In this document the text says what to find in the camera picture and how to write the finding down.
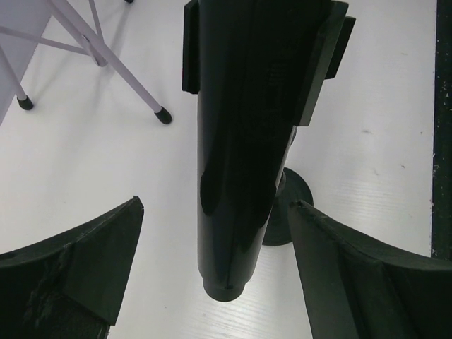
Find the white metal leg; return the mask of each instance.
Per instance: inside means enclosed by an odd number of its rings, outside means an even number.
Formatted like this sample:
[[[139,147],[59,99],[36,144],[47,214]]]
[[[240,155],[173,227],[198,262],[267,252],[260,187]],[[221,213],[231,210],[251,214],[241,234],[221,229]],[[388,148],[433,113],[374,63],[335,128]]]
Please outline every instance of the white metal leg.
[[[27,95],[20,84],[19,79],[17,79],[16,74],[14,73],[13,67],[9,64],[8,59],[6,58],[6,54],[0,46],[0,65],[4,68],[6,72],[6,77],[13,84],[14,91],[16,92],[17,98],[21,101],[27,99]]]
[[[91,48],[89,44],[86,43],[86,39],[83,37],[83,33],[80,32],[77,27],[60,11],[60,9],[52,2],[52,0],[45,0],[52,12],[52,15],[58,20],[61,26],[67,30],[67,32],[78,42],[78,44],[84,48],[84,50],[94,59],[94,62],[98,66],[105,66],[107,62],[100,55],[98,51]]]
[[[4,27],[4,26],[0,26],[0,33],[5,34],[5,35],[10,35],[11,37],[19,37],[21,39],[25,39],[28,41],[37,42],[38,44],[45,44],[50,47],[55,47],[55,48],[64,49],[66,51],[70,51],[70,52],[74,52],[74,53],[88,55],[88,53],[83,48],[71,46],[69,44],[63,44],[61,42],[45,39],[43,37],[37,37],[35,35],[20,32],[18,30],[12,30],[12,29]]]
[[[83,35],[89,43],[97,50],[119,75],[135,90],[135,92],[143,99],[149,107],[155,112],[162,111],[162,106],[154,99],[154,97],[141,85],[130,70],[118,59],[112,50],[100,39],[91,27],[83,20],[80,14],[66,0],[47,0],[51,2],[66,18],[67,21]]]

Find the black stand base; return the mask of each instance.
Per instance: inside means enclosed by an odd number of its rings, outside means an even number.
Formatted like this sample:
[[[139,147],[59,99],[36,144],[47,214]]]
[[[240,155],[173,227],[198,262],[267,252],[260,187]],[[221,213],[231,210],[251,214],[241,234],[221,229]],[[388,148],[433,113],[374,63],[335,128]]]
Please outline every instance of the black stand base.
[[[288,168],[284,169],[284,175],[285,180],[283,176],[280,183],[280,186],[284,186],[281,190],[278,189],[279,195],[273,204],[266,235],[263,238],[263,244],[266,246],[281,246],[292,242],[287,217],[290,203],[303,200],[311,206],[314,204],[311,190],[303,178]]]

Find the white floor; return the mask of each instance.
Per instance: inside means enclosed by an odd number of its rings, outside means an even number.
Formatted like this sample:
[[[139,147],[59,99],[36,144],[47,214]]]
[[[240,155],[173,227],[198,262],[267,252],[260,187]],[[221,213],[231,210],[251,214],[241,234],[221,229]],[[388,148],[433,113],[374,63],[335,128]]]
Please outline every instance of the white floor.
[[[242,297],[204,293],[196,264],[196,97],[181,91],[186,0],[97,0],[106,40],[174,114],[164,127],[110,67],[38,47],[0,126],[0,253],[90,220],[133,195],[145,220],[111,339],[311,338],[291,245],[263,248]],[[88,2],[71,2],[88,22]],[[350,0],[358,18],[287,166],[316,207],[429,255],[435,0]],[[51,19],[45,37],[72,42]]]

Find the rubber foot cap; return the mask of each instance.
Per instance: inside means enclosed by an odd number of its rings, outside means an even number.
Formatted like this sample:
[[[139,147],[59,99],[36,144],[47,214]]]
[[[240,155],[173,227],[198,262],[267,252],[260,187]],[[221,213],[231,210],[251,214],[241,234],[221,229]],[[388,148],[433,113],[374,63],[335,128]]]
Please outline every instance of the rubber foot cap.
[[[20,108],[24,109],[25,111],[30,111],[34,107],[34,104],[32,103],[29,97],[27,97],[25,100],[17,99],[17,101],[19,103]]]
[[[165,125],[171,124],[172,121],[171,114],[164,107],[162,107],[162,110],[160,112],[155,113],[155,116],[157,117],[157,119],[160,120],[160,122],[162,122],[162,124]]]
[[[205,281],[203,281],[203,285],[204,290],[206,291],[208,296],[216,300],[217,302],[231,302],[232,300],[240,297],[240,295],[243,293],[243,290],[245,289],[245,285],[228,289],[218,288]]]

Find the black cylindrical body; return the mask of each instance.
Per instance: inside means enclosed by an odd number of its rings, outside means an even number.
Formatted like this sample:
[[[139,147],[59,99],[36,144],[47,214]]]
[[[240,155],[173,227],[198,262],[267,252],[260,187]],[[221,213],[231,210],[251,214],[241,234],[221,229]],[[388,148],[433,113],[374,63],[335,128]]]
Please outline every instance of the black cylindrical body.
[[[329,4],[199,0],[198,267],[214,299],[253,274]]]

